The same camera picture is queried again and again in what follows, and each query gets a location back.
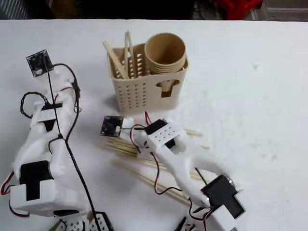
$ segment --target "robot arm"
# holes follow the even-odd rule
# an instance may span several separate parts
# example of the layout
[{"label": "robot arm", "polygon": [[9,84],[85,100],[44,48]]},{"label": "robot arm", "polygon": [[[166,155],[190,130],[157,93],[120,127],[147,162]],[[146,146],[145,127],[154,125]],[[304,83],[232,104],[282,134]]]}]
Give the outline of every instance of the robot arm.
[{"label": "robot arm", "polygon": [[[211,208],[209,230],[230,231],[236,227],[245,213],[244,191],[235,189],[229,178],[234,176],[230,169],[209,150],[194,145],[175,123],[157,120],[146,127],[141,137],[146,138],[149,150],[167,167],[191,202],[201,208]],[[190,177],[190,171],[195,167],[218,177],[200,188]],[[195,223],[197,230],[204,230],[203,224],[200,227],[201,222],[188,220]]]},{"label": "robot arm", "polygon": [[[75,92],[72,81],[67,81],[66,76],[55,79],[55,108],[61,134],[66,137],[76,116]],[[50,90],[45,96],[52,102]],[[69,153],[65,141],[57,139],[59,131],[53,105],[43,101],[36,105],[28,138],[13,162],[13,171],[20,184],[11,187],[11,207],[46,217],[83,215],[88,211],[85,194],[73,190],[70,185],[63,185],[61,181]]]}]

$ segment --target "paper cup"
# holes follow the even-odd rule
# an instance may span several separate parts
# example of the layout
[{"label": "paper cup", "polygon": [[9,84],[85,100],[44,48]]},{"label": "paper cup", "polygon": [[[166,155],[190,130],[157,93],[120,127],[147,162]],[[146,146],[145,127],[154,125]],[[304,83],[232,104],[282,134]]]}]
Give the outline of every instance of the paper cup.
[{"label": "paper cup", "polygon": [[[182,69],[186,60],[183,40],[171,33],[161,33],[148,39],[144,46],[145,61],[153,74],[175,73]],[[162,90],[168,91],[172,81],[163,82]]]}]

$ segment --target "white tabletop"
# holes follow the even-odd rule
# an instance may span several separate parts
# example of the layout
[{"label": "white tabletop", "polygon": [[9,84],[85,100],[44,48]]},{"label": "white tabletop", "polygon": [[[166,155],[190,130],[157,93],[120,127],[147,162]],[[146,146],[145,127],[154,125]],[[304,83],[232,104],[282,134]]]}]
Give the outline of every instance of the white tabletop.
[{"label": "white tabletop", "polygon": [[[29,132],[19,113],[27,91],[39,90],[26,56],[47,49],[53,63],[75,71],[80,119],[71,147],[96,210],[116,231],[170,231],[187,211],[110,164],[114,154],[94,146],[103,117],[117,115],[102,41],[123,47],[159,32],[186,43],[190,69],[171,114],[201,131],[206,144],[245,178],[251,197],[239,231],[305,230],[308,225],[308,24],[278,22],[73,20],[0,21],[0,180]],[[48,230],[53,218],[16,218],[0,198],[1,230]]]}]

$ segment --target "black wire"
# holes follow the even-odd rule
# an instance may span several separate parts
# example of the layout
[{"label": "black wire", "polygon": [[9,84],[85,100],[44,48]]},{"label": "black wire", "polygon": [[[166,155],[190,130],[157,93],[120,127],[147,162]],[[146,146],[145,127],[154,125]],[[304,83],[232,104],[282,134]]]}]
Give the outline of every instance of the black wire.
[{"label": "black wire", "polygon": [[4,193],[7,193],[8,190],[10,189],[10,187],[12,187],[12,186],[15,186],[15,185],[14,185],[14,184],[10,184],[10,185],[4,190]]},{"label": "black wire", "polygon": [[53,105],[53,109],[54,109],[54,114],[56,115],[56,122],[57,122],[58,130],[59,130],[59,135],[62,136],[61,131],[60,131],[60,126],[59,126],[58,115],[57,115],[57,111],[56,111],[56,107],[55,107],[55,104],[56,104],[56,103],[55,103],[55,101],[54,101],[53,92],[52,92],[50,74],[49,74],[49,70],[48,70],[47,65],[46,65],[45,56],[43,56],[43,61],[44,61],[44,64],[45,64],[46,71],[47,71],[47,73],[48,73],[48,81],[49,81],[49,87],[50,87],[50,92],[51,92],[52,105]]},{"label": "black wire", "polygon": [[191,226],[191,228],[190,228],[188,231],[193,231],[194,228],[196,228],[196,225],[195,225],[195,224],[193,224],[193,225]]},{"label": "black wire", "polygon": [[65,230],[67,230],[67,224],[64,222],[64,220],[60,219],[60,222],[64,224]]},{"label": "black wire", "polygon": [[50,144],[51,144],[52,142],[54,142],[54,141],[59,140],[59,139],[63,139],[63,137],[58,136],[57,138],[54,138],[54,139],[52,139],[51,141],[48,142],[48,150],[49,150],[49,152],[50,152],[51,154],[52,154],[52,151],[51,151],[51,149],[50,149]]},{"label": "black wire", "polygon": [[38,95],[40,97],[42,97],[42,99],[44,100],[45,104],[50,104],[46,98],[46,96],[44,96],[43,94],[37,92],[37,91],[30,91],[27,92],[26,94],[24,94],[24,96],[21,98],[21,102],[20,102],[20,112],[21,114],[23,114],[25,117],[32,119],[33,115],[28,115],[25,111],[24,111],[24,103],[25,103],[25,99],[27,95]]},{"label": "black wire", "polygon": [[[54,65],[53,65],[53,67],[56,67],[56,66],[65,66],[65,67],[67,67],[67,69],[70,70],[70,72],[72,73],[72,75],[73,75],[73,77],[74,77],[75,85],[77,86],[76,88],[74,88],[74,90],[75,90],[75,96],[76,96],[76,98],[78,98],[78,97],[77,97],[77,96],[78,96],[78,92],[77,92],[77,91],[78,91],[78,90],[77,90],[77,88],[78,88],[78,83],[77,83],[77,78],[76,78],[75,73],[73,72],[73,70],[72,70],[68,65],[66,65],[66,64],[54,64]],[[83,176],[82,176],[82,174],[81,174],[81,172],[80,172],[80,169],[79,169],[79,167],[78,167],[78,164],[77,164],[77,162],[76,162],[76,159],[75,159],[75,157],[74,157],[74,154],[73,154],[73,152],[72,152],[72,150],[71,150],[71,148],[70,148],[70,146],[69,146],[69,144],[68,144],[69,137],[70,137],[70,135],[71,135],[71,133],[72,133],[72,131],[73,131],[75,125],[76,125],[76,122],[77,122],[78,116],[79,116],[79,112],[80,112],[80,111],[79,111],[79,99],[76,99],[76,108],[77,108],[77,110],[76,110],[76,116],[75,116],[74,122],[73,122],[73,124],[72,124],[72,126],[71,126],[71,128],[70,128],[70,130],[69,130],[69,132],[68,132],[68,134],[67,134],[67,136],[66,136],[66,138],[65,138],[65,139],[63,138],[63,140],[65,141],[65,145],[66,145],[66,148],[67,148],[67,150],[68,150],[68,153],[69,153],[69,155],[71,156],[71,159],[72,159],[72,161],[73,161],[73,164],[74,164],[74,167],[75,167],[75,169],[76,169],[76,172],[77,172],[77,174],[78,174],[78,176],[79,176],[79,178],[80,178],[80,181],[81,181],[81,183],[82,183],[82,185],[83,185],[83,187],[84,187],[84,189],[85,189],[85,191],[86,191],[87,198],[88,198],[89,203],[90,203],[90,206],[91,206],[92,214],[93,214],[93,216],[94,216],[94,220],[95,220],[95,224],[96,224],[96,226],[97,226],[97,229],[98,229],[99,231],[101,231],[101,227],[100,227],[99,222],[98,222],[97,217],[96,217],[96,211],[95,211],[95,209],[94,209],[94,205],[93,205],[93,202],[92,202],[92,199],[91,199],[91,196],[90,196],[88,187],[87,187],[86,182],[85,182],[85,180],[84,180],[84,178],[83,178]]]},{"label": "black wire", "polygon": [[155,155],[154,155],[152,152],[150,152],[150,153],[151,153],[151,155],[153,156],[153,158],[154,158],[154,160],[155,160],[155,162],[156,162],[156,165],[157,165],[157,175],[156,175],[156,179],[155,179],[155,183],[154,183],[154,190],[155,190],[155,193],[158,194],[158,195],[162,195],[162,194],[164,194],[165,192],[169,191],[170,189],[175,189],[175,190],[181,192],[182,189],[178,189],[178,188],[175,188],[175,187],[166,188],[166,189],[163,190],[162,192],[158,192],[158,191],[157,191],[157,188],[156,188],[156,187],[157,187],[157,181],[158,181],[158,177],[159,177],[159,164],[158,164],[158,161],[157,161]]},{"label": "black wire", "polygon": [[16,212],[13,210],[13,208],[11,207],[11,200],[9,200],[9,209],[10,209],[11,213],[13,213],[15,216],[18,216],[18,217],[20,217],[20,218],[28,218],[28,217],[30,216],[29,213],[27,213],[27,214],[16,213]]},{"label": "black wire", "polygon": [[190,206],[189,206],[188,212],[189,212],[189,215],[191,216],[191,218],[192,218],[192,219],[195,219],[195,220],[198,220],[198,221],[204,221],[204,220],[206,220],[206,219],[208,218],[208,214],[209,214],[210,212],[212,212],[212,207],[209,208],[210,210],[209,210],[208,212],[206,212],[206,213],[203,214],[202,218],[198,218],[198,217],[195,217],[195,216],[192,215],[192,207],[193,207],[192,205],[193,205],[193,203],[192,203],[192,200],[190,199],[190,197],[188,198],[188,200],[189,200],[189,202],[190,202]]},{"label": "black wire", "polygon": [[207,228],[206,228],[206,220],[203,221],[203,226],[204,226],[204,231],[207,231]]},{"label": "black wire", "polygon": [[207,185],[206,180],[204,179],[204,177],[202,176],[201,172],[199,171],[199,169],[197,169],[196,167],[194,168],[196,169],[197,173],[199,174],[199,176],[201,177],[201,179],[203,180],[204,184]]}]

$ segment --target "circuit board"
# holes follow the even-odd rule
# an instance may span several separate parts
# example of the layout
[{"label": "circuit board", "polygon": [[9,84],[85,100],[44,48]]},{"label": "circuit board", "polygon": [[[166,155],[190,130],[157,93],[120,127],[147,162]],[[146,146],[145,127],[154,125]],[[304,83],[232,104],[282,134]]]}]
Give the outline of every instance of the circuit board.
[{"label": "circuit board", "polygon": [[47,73],[44,60],[45,60],[48,71],[53,70],[53,66],[50,61],[47,50],[39,51],[27,57],[27,61],[32,71],[33,77],[41,76]]},{"label": "circuit board", "polygon": [[122,116],[105,116],[101,136],[119,137],[123,124]]}]

